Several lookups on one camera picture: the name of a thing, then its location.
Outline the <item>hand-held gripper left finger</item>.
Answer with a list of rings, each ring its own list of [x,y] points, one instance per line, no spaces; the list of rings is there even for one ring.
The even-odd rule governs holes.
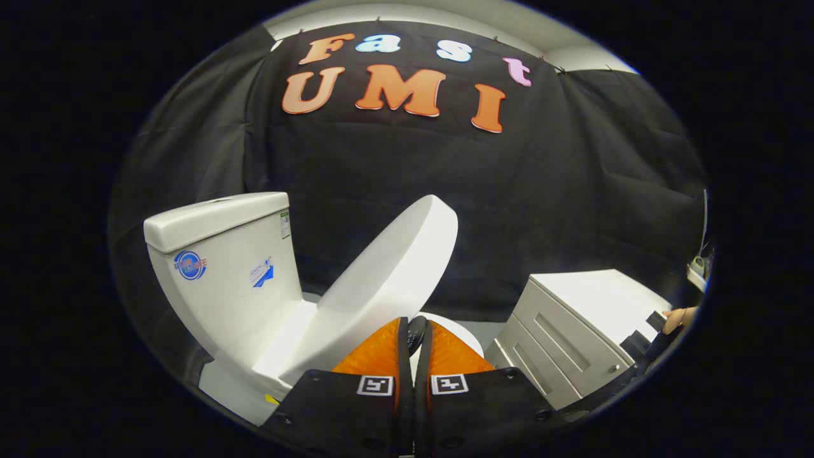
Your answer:
[[[409,319],[393,319],[333,369],[307,370],[265,421],[265,432],[313,457],[412,455],[408,333]]]

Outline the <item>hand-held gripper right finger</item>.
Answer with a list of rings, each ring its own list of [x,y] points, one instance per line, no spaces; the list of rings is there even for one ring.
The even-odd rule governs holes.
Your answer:
[[[419,351],[416,457],[512,457],[559,432],[560,413],[519,368],[494,368],[434,320]]]

